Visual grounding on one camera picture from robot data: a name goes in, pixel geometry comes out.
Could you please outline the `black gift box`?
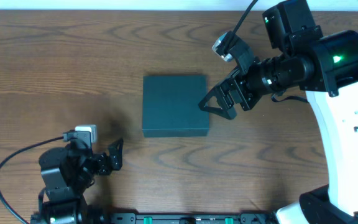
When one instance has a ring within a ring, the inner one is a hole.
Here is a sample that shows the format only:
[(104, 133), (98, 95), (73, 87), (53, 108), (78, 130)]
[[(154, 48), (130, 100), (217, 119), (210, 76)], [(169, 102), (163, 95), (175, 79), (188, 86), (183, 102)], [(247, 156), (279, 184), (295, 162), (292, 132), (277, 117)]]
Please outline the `black gift box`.
[(198, 103), (207, 94), (204, 75), (149, 75), (143, 79), (142, 132), (146, 138), (199, 137), (209, 114)]

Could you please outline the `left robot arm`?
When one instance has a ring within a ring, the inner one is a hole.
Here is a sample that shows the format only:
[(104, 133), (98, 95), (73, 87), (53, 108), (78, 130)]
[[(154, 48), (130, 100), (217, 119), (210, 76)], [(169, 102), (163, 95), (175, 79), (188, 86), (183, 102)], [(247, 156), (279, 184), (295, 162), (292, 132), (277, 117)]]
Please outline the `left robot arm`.
[(30, 223), (109, 223), (103, 209), (88, 205), (83, 196), (96, 175), (108, 176), (122, 167), (124, 140), (96, 154), (86, 141), (74, 138), (65, 147), (56, 147), (39, 158), (45, 188), (38, 196), (39, 211)]

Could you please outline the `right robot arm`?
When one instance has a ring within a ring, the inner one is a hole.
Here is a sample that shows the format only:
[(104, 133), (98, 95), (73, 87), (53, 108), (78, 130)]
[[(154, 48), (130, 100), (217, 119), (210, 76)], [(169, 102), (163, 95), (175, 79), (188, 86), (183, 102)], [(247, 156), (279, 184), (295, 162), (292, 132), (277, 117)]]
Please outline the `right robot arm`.
[(305, 92), (318, 122), (328, 167), (327, 185), (267, 215), (268, 223), (358, 223), (358, 33), (323, 35), (301, 0), (283, 1), (263, 13), (271, 46), (280, 55), (260, 60), (231, 30), (212, 49), (235, 61), (229, 75), (200, 101), (201, 110), (226, 119), (235, 105), (251, 110), (265, 95)]

